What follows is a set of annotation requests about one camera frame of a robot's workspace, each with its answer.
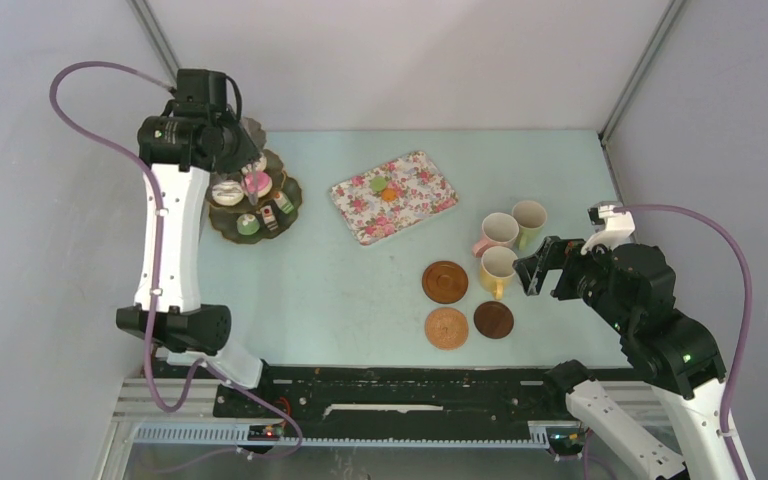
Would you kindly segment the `small orange macaron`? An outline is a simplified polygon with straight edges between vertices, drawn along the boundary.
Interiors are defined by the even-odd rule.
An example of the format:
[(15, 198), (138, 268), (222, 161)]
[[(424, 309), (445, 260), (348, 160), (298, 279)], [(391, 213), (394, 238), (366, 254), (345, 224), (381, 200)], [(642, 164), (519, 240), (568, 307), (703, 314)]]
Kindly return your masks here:
[(398, 199), (398, 192), (391, 188), (386, 188), (381, 192), (381, 199), (385, 202), (393, 202)]

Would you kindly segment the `metal serving tongs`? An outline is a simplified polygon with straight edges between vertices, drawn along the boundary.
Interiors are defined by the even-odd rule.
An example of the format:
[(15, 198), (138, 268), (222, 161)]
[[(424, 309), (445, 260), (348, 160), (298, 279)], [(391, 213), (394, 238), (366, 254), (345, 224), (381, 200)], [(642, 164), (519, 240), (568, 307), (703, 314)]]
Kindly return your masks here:
[(245, 187), (249, 203), (255, 206), (259, 199), (260, 190), (260, 172), (255, 163), (251, 163), (247, 167), (247, 171), (243, 176), (242, 185)]

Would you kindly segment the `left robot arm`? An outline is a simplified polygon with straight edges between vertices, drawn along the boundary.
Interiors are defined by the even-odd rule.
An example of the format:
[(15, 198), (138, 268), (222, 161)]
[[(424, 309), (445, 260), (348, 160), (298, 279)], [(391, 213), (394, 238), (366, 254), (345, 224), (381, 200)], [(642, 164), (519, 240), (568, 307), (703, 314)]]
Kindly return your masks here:
[(242, 125), (242, 96), (222, 72), (181, 69), (161, 114), (137, 132), (147, 199), (142, 278), (134, 303), (116, 312), (117, 327), (147, 348), (167, 349), (172, 362), (198, 360), (240, 385), (238, 404), (264, 416), (275, 388), (260, 379), (264, 361), (231, 338), (228, 307), (201, 300), (198, 246), (213, 175), (233, 173), (260, 151)]

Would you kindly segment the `white chocolate-drizzled donut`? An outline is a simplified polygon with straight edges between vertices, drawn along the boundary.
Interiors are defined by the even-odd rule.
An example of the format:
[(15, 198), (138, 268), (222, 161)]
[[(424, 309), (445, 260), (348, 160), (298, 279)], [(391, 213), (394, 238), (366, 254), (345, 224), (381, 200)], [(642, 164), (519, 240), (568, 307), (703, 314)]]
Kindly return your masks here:
[(267, 166), (268, 166), (268, 158), (264, 153), (262, 153), (258, 159), (252, 160), (246, 163), (242, 167), (241, 173), (243, 175), (248, 175), (252, 172), (263, 172), (266, 170)]
[(223, 180), (211, 187), (211, 199), (216, 205), (232, 207), (246, 197), (246, 192), (240, 182)]

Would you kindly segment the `chocolate cake slice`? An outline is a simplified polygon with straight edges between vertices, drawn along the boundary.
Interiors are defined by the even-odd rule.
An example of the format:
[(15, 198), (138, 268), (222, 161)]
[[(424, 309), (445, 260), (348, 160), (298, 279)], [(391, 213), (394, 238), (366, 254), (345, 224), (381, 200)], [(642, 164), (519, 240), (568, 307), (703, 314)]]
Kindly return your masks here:
[(269, 231), (277, 231), (279, 229), (279, 224), (277, 222), (277, 217), (275, 216), (273, 207), (270, 205), (263, 206), (259, 213), (261, 215), (261, 218), (263, 220), (263, 223), (265, 227)]

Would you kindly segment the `green round cake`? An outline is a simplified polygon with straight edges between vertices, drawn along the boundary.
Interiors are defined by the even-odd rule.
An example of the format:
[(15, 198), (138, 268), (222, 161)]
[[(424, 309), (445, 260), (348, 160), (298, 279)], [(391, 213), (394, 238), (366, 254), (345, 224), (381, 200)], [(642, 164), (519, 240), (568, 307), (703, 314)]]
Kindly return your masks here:
[(261, 232), (262, 224), (255, 214), (241, 214), (236, 220), (236, 230), (244, 237), (253, 237)]

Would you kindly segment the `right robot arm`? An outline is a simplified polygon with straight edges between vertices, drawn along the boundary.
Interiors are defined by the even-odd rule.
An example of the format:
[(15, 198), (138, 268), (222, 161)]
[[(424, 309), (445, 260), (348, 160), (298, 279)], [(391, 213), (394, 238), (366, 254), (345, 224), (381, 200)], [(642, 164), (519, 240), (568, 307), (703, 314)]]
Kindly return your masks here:
[(582, 300), (618, 334), (622, 353), (663, 406), (680, 449), (639, 424), (577, 360), (544, 374), (541, 402), (548, 414), (583, 423), (639, 478), (753, 478), (721, 404), (726, 368), (716, 340), (676, 308), (676, 275), (659, 248), (589, 248), (581, 239), (550, 236), (513, 268), (529, 296), (540, 293), (548, 272), (560, 271), (552, 297)]

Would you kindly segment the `pink frosted donut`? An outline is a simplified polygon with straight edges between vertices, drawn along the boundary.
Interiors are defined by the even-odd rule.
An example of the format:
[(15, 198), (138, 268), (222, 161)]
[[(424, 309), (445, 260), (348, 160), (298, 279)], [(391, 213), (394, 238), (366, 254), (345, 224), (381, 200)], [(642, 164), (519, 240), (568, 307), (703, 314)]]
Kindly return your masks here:
[(260, 172), (260, 190), (258, 201), (266, 196), (273, 187), (273, 181), (269, 174), (265, 171)]

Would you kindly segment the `green layered cake slice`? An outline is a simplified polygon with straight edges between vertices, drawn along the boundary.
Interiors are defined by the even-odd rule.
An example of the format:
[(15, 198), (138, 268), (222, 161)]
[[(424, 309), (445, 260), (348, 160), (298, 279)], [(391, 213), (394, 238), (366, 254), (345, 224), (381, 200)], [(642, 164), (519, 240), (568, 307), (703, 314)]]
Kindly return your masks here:
[(295, 205), (292, 203), (285, 192), (277, 191), (273, 195), (273, 200), (277, 208), (284, 214), (289, 215), (295, 211)]

